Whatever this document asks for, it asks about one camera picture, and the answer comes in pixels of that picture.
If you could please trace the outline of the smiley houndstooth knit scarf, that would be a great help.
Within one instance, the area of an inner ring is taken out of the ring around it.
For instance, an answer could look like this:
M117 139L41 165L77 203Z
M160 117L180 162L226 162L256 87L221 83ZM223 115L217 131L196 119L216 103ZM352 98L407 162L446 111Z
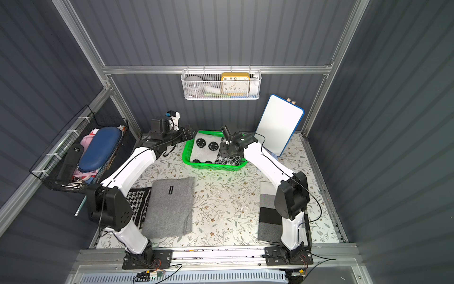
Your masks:
M189 161L227 166L241 165L243 161L239 156L222 157L220 155L220 144L224 141L223 137L204 134L199 131L195 136Z

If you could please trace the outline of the plain grey scarf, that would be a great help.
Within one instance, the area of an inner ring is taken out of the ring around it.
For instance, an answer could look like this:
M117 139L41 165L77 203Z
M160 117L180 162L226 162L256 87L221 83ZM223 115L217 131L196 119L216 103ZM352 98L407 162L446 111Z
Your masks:
M148 239L182 237L192 232L195 179L161 179L151 187L142 234Z

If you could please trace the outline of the grey black checkered scarf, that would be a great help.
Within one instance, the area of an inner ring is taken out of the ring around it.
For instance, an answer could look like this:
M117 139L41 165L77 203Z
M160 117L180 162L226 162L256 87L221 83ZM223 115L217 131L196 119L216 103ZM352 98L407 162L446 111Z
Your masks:
M280 243L283 233L282 217L274 207L276 189L270 182L260 182L259 241Z

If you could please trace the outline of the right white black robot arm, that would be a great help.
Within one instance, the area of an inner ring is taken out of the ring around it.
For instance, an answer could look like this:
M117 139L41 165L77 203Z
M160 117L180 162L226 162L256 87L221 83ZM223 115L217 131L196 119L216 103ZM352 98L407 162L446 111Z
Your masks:
M310 201L307 177L303 172L294 172L269 154L253 134L221 128L225 145L222 156L241 156L256 166L275 189L274 208L282 219L281 247L286 253L296 253L308 243L305 211Z

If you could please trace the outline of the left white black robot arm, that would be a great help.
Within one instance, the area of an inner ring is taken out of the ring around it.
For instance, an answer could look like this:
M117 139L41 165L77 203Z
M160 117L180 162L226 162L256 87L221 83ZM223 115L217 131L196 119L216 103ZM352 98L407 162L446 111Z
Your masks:
M151 241L132 221L132 208L126 197L142 173L167 154L168 147L191 140L195 132L180 124L180 113L168 111L159 119L152 120L151 130L140 140L131 156L101 183L86 188L86 204L89 219L100 230L112 233L132 256L152 257Z

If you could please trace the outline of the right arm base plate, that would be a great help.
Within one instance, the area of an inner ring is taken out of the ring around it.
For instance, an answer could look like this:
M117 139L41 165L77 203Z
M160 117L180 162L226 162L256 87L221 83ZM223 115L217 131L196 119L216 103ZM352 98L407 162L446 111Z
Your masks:
M308 266L314 263L312 255L307 250L295 249L288 250L286 247L270 246L264 249L267 266Z

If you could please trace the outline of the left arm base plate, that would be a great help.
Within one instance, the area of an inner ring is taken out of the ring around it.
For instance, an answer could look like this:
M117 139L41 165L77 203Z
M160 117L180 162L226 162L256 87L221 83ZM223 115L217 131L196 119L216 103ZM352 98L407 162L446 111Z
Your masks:
M145 250L142 254L126 252L122 269L168 269L173 256L172 250Z

